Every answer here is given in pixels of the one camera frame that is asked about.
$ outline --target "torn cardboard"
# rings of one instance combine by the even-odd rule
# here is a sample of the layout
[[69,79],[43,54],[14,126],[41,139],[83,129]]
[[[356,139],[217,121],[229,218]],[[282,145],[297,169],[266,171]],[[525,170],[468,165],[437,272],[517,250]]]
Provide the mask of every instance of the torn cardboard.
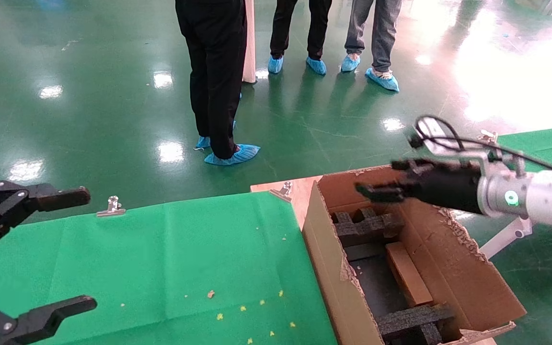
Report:
[[448,212],[408,199],[398,205],[371,205],[355,183],[395,181],[400,172],[388,166],[325,175],[311,191],[304,239],[341,345],[383,344],[366,296],[348,264],[330,214],[373,207],[377,213],[400,214],[403,243],[427,290],[431,305],[446,304],[454,318],[441,330],[449,345],[467,345],[515,327],[526,314],[495,266],[483,258],[476,242]]

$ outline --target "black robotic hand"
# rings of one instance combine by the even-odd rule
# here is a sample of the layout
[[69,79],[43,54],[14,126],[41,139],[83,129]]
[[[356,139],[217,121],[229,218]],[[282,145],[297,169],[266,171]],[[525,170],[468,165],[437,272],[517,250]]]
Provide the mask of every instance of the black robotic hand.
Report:
[[425,203],[482,214],[478,205],[478,166],[431,160],[393,161],[403,178],[389,184],[356,184],[357,191],[374,203],[401,203],[416,198]]

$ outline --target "wooden table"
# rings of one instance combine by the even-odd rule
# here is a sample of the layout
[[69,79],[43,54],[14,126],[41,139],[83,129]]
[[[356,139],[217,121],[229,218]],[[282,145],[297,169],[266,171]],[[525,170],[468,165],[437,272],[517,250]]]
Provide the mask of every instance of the wooden table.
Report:
[[[306,212],[308,211],[308,202],[310,200],[312,185],[315,181],[321,179],[322,175],[313,177],[304,177],[302,179],[289,180],[293,184],[289,198],[291,198],[291,205],[295,212],[295,217],[298,219],[299,228],[304,228],[304,221],[306,219]],[[265,192],[270,189],[280,190],[286,181],[280,181],[278,183],[268,183],[250,186],[251,192]],[[495,340],[485,339],[481,340],[475,345],[496,345]]]

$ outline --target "gray jeans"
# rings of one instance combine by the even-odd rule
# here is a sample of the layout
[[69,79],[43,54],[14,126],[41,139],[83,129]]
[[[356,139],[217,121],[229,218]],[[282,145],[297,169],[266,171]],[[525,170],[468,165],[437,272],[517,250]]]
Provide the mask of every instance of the gray jeans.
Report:
[[346,53],[361,54],[366,47],[363,42],[363,29],[370,14],[372,3],[374,26],[372,26],[372,67],[377,72],[386,72],[391,67],[391,51],[395,44],[396,22],[402,8],[402,0],[353,0],[351,20],[346,35]]

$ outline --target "shoe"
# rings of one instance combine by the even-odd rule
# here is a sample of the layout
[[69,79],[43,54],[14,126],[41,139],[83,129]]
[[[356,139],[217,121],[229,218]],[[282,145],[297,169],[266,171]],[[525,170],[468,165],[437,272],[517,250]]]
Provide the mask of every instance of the shoe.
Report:
[[[234,120],[234,129],[236,129],[236,120]],[[208,149],[210,147],[210,137],[209,136],[200,136],[195,145],[195,151],[199,149]]]
[[267,71],[270,73],[278,74],[282,70],[282,63],[285,61],[285,57],[282,56],[280,59],[274,59],[270,55],[270,61],[267,63]]
[[234,155],[230,159],[220,159],[219,157],[215,156],[214,153],[211,153],[210,155],[208,155],[208,157],[206,157],[204,161],[208,164],[221,166],[240,164],[253,159],[254,156],[256,156],[261,149],[261,147],[259,146],[244,144],[239,144],[238,147],[239,150],[234,153]]
[[361,56],[357,53],[346,55],[344,61],[342,61],[342,72],[352,72],[361,63]]
[[372,81],[375,81],[378,85],[386,88],[387,90],[399,92],[397,79],[395,79],[390,70],[386,72],[376,72],[374,71],[374,68],[370,67],[366,70],[366,77],[370,78]]
[[313,71],[316,72],[316,74],[320,74],[321,76],[327,74],[327,66],[325,66],[325,63],[322,60],[313,60],[310,57],[307,57],[306,63],[310,66],[310,68],[312,68]]

